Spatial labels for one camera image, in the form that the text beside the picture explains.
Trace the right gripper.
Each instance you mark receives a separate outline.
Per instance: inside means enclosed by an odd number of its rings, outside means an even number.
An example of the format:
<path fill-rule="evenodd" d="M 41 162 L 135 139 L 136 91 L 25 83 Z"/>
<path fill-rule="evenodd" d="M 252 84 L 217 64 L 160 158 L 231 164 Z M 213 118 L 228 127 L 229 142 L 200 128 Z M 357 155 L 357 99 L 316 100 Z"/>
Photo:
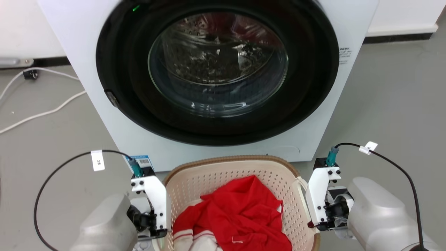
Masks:
<path fill-rule="evenodd" d="M 329 186 L 325 195 L 326 218 L 316 225 L 319 231 L 334 231 L 339 239 L 355 239 L 348 228 L 348 217 L 354 199 L 346 187 Z"/>

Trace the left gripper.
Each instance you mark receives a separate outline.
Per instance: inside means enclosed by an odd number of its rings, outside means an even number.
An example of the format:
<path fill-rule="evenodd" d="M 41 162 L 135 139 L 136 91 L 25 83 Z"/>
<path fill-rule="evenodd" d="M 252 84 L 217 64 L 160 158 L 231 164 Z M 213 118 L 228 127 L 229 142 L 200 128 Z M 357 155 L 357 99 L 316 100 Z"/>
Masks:
<path fill-rule="evenodd" d="M 152 240 L 166 237 L 168 230 L 157 225 L 158 215 L 151 208 L 149 212 L 140 212 L 134 205 L 127 210 L 127 217 L 131 220 L 138 232 L 139 240 Z"/>

